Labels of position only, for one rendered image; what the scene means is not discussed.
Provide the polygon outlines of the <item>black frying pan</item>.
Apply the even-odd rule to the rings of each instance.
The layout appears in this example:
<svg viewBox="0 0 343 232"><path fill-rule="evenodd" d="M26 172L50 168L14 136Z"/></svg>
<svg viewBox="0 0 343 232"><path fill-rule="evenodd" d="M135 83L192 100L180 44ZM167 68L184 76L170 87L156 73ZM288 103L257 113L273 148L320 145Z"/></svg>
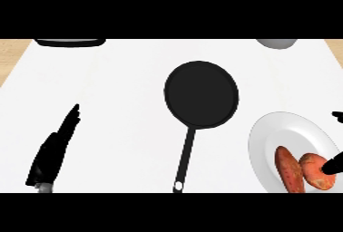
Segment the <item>black frying pan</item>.
<svg viewBox="0 0 343 232"><path fill-rule="evenodd" d="M230 74L209 62L181 64L164 83L164 102L170 113L187 127L172 185L172 192L180 193L195 132L221 126L236 112L238 88Z"/></svg>

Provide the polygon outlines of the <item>white plate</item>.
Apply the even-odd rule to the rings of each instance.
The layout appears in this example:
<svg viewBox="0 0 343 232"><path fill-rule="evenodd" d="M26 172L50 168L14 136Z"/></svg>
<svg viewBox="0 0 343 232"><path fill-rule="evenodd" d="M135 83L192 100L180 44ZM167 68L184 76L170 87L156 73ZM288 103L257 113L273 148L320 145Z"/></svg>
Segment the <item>white plate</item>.
<svg viewBox="0 0 343 232"><path fill-rule="evenodd" d="M286 192L274 165L277 146L286 148L295 160L306 153L328 160L340 152L328 134L310 120L283 111L267 113L249 130L248 153L255 177L269 193Z"/></svg>

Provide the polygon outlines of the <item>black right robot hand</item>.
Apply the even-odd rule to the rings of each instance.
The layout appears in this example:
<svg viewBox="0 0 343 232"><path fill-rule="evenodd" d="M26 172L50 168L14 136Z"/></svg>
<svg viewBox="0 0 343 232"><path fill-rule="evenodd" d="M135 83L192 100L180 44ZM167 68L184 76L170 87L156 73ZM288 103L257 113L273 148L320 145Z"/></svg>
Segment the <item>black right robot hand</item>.
<svg viewBox="0 0 343 232"><path fill-rule="evenodd" d="M343 124L343 111L334 111L332 116L335 120ZM325 175L334 175L343 173L343 151L323 163L320 171Z"/></svg>

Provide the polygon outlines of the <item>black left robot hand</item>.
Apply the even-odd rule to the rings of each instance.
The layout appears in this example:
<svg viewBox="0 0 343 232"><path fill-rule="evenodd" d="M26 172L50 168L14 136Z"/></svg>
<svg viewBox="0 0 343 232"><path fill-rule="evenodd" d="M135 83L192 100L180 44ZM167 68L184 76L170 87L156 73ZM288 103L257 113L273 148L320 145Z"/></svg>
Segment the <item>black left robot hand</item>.
<svg viewBox="0 0 343 232"><path fill-rule="evenodd" d="M39 146L25 180L26 186L33 187L36 184L54 182L78 122L78 105L75 105L63 118L59 130L48 135Z"/></svg>

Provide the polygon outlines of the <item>grey round object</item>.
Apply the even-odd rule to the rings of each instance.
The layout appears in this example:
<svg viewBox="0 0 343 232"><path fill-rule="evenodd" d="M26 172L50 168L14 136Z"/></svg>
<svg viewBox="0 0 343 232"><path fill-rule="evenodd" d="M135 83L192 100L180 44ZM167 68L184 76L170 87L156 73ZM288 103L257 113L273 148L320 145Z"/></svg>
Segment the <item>grey round object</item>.
<svg viewBox="0 0 343 232"><path fill-rule="evenodd" d="M286 49L295 43L295 39L258 39L257 42L270 49Z"/></svg>

